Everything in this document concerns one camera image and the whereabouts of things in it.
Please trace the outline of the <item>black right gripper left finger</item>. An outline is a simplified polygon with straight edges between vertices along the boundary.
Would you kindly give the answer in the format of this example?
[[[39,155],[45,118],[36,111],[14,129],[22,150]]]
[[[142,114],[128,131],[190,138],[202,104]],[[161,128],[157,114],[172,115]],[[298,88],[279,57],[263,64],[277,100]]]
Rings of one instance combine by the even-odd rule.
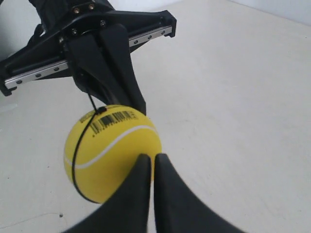
[[[117,191],[67,233],[146,233],[151,186],[151,159],[138,156]]]

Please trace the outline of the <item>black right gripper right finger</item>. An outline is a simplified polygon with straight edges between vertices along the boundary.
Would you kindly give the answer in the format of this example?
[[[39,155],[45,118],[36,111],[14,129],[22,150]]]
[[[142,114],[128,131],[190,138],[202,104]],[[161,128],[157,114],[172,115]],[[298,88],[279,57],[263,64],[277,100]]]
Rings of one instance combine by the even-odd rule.
[[[163,153],[155,157],[154,210],[158,233],[243,232],[207,207]]]

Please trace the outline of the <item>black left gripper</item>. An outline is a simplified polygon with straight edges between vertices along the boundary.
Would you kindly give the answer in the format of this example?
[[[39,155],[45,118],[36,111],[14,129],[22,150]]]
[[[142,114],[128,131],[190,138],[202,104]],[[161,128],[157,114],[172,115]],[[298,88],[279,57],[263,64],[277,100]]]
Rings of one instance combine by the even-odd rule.
[[[27,45],[0,63],[5,96],[36,80],[72,77],[83,92],[106,105],[146,114],[131,53],[157,37],[174,37],[169,11],[116,10],[107,0],[33,0],[40,18]]]

